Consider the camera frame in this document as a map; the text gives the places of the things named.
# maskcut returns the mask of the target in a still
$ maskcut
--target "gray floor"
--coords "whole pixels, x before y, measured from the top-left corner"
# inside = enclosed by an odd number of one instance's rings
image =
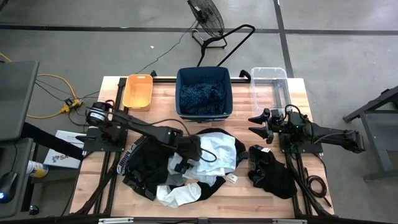
[[[243,23],[263,29],[278,28],[272,0],[214,2],[227,28]],[[393,0],[280,0],[280,6],[286,29],[397,30],[398,2]],[[0,12],[0,21],[187,28],[194,18],[186,2],[179,0],[12,0]],[[176,43],[181,34],[0,30],[0,52],[13,60],[40,61],[40,73],[65,77],[77,95],[83,96],[98,90],[105,75],[130,75],[140,70]],[[244,36],[228,37],[230,46],[226,50],[209,50],[202,65],[216,65]],[[294,76],[305,79],[315,122],[334,128],[356,128],[364,134],[360,122],[345,124],[341,118],[398,84],[398,36],[288,35],[287,43]],[[195,66],[199,58],[199,46],[186,35],[180,45],[145,72],[156,70],[159,75],[174,76],[179,68]],[[285,68],[279,34],[254,34],[224,66],[232,76],[252,67]],[[62,82],[43,80],[67,90]],[[29,113],[52,114],[61,105],[35,88]],[[73,119],[83,122],[80,116]],[[58,129],[82,131],[65,115],[29,121],[50,133]],[[371,149],[360,155],[327,145],[324,150],[329,191],[337,215],[397,222],[397,179],[370,184],[362,180],[363,175],[377,171]],[[46,185],[40,216],[59,215],[72,185],[72,180]]]

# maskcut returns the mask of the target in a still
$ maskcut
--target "blue bin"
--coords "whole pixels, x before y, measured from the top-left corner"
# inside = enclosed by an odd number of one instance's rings
[[[201,83],[202,80],[214,80],[223,83],[226,92],[224,113],[211,115],[191,115],[183,114],[180,108],[180,92],[184,85],[194,85]],[[175,106],[177,114],[185,120],[196,121],[198,123],[209,121],[222,121],[231,115],[233,110],[233,97],[231,78],[229,71],[224,67],[192,67],[181,68],[177,73],[175,82]]]

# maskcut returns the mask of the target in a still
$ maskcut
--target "wooden table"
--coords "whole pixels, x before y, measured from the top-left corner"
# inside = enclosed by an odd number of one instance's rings
[[[99,101],[115,100],[119,78],[104,77],[99,93]],[[287,80],[287,83],[292,104],[298,106],[301,112],[307,114],[311,119],[304,80],[301,78],[290,78]],[[262,103],[269,105],[270,108],[275,106],[272,97],[272,88],[264,88],[262,91],[269,92],[271,96],[261,99]],[[151,109],[146,112],[130,110],[129,114],[148,123],[165,118],[180,119],[175,111],[174,96],[174,83],[154,83]],[[246,149],[255,144],[265,146],[265,140],[248,130],[249,126],[256,126],[256,124],[248,121],[248,118],[252,117],[252,102],[248,84],[233,84],[233,101],[233,113],[226,121],[205,124],[186,122],[185,124],[191,133],[196,133],[210,127],[222,128],[242,141]],[[180,124],[172,121],[164,122],[161,125],[183,129]],[[140,134],[130,131],[127,145],[132,144],[139,136]],[[267,145],[267,147],[271,148],[278,161],[285,163],[285,157],[279,149],[277,134],[275,135],[273,144]],[[80,209],[98,186],[103,157],[103,152],[94,152],[83,161],[73,197],[71,212]],[[318,175],[326,182],[325,170],[318,158],[312,154],[302,154],[302,157],[303,164],[308,169],[309,174]],[[150,201],[136,194],[130,187],[122,183],[124,177],[119,176],[111,215],[113,217],[293,218],[292,200],[283,200],[262,189],[254,188],[252,182],[247,177],[248,171],[249,164],[247,160],[244,160],[234,172],[234,175],[238,176],[235,184],[227,181],[209,199],[182,205],[179,208],[165,207],[156,200]],[[106,204],[108,187],[109,184],[104,190],[101,212]],[[305,212],[302,193],[298,186],[297,188],[300,208]],[[328,212],[333,213],[333,209],[324,200],[319,199],[318,201]]]

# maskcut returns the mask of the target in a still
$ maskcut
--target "blue fabric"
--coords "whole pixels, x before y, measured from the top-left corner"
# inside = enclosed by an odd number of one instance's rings
[[[193,85],[183,85],[180,90],[180,109],[183,114],[223,114],[226,91],[223,82],[203,80]]]

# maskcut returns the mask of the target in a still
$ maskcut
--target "orange plastic basket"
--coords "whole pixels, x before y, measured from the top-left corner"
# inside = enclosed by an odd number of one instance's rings
[[[130,75],[124,89],[123,105],[136,111],[150,109],[153,78],[150,75]]]

